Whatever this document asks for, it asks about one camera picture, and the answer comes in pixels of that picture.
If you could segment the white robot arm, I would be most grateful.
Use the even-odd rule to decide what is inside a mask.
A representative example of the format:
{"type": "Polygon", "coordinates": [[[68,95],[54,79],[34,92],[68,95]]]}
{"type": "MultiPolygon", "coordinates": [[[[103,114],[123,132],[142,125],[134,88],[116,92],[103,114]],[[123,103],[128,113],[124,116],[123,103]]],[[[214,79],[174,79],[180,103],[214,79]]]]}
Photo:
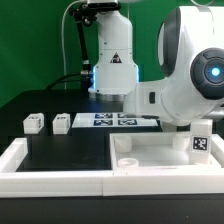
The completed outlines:
{"type": "Polygon", "coordinates": [[[180,6],[161,24],[157,50],[165,77],[141,82],[123,0],[87,0],[96,12],[99,59],[92,97],[121,100],[127,115],[186,126],[224,104],[224,6],[180,6]]]}

